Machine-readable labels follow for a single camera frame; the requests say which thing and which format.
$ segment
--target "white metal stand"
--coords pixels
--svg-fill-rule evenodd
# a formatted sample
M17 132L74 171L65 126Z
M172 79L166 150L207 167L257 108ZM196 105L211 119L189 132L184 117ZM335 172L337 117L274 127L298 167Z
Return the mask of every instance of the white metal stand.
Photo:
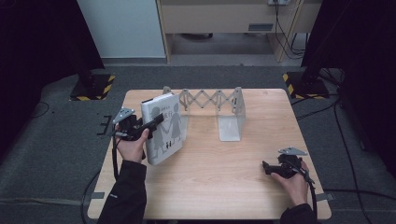
M166 86L163 87L163 93L168 92L172 92L171 89ZM200 90L195 95L192 95L188 89L183 89L179 94L180 105L184 106L184 112L186 112L180 115L182 132L185 134L183 140L187 137L191 105L197 104L199 107L205 108L207 105L212 104L216 107L220 141L240 141L242 138L242 128L246 119L242 88L235 88L229 96L227 96L223 90L214 90L212 94L208 94L207 92L208 91Z

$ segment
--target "electrical outlet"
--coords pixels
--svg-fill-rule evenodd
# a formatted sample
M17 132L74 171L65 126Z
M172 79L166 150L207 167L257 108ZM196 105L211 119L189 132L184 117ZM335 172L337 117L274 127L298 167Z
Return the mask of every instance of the electrical outlet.
M290 4L290 0L268 0L268 5L274 6L278 4L279 6L285 6Z

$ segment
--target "white wall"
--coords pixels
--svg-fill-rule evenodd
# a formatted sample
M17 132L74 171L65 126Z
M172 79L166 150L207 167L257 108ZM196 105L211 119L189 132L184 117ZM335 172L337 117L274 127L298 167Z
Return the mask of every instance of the white wall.
M165 58L155 0L78 0L102 58Z

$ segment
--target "human hand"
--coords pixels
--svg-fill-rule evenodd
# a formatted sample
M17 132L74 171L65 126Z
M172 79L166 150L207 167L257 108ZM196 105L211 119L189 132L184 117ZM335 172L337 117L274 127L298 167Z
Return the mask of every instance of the human hand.
M304 170L308 171L308 167L304 161L301 161L301 165ZM308 183L300 173L295 174L289 179L285 179L276 173L271 173L271 177L283 186L294 206L307 203Z
M124 141L116 137L117 149L126 161L142 162L143 145L149 137L149 129L145 129L136 141Z

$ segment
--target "black sleeve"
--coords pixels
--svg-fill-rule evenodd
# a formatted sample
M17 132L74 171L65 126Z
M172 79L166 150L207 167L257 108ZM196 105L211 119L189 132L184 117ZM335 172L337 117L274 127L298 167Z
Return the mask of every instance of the black sleeve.
M317 224L317 218L307 203L286 209L280 218L280 224Z
M145 214L147 167L122 161L120 175L107 196L98 224L141 224Z

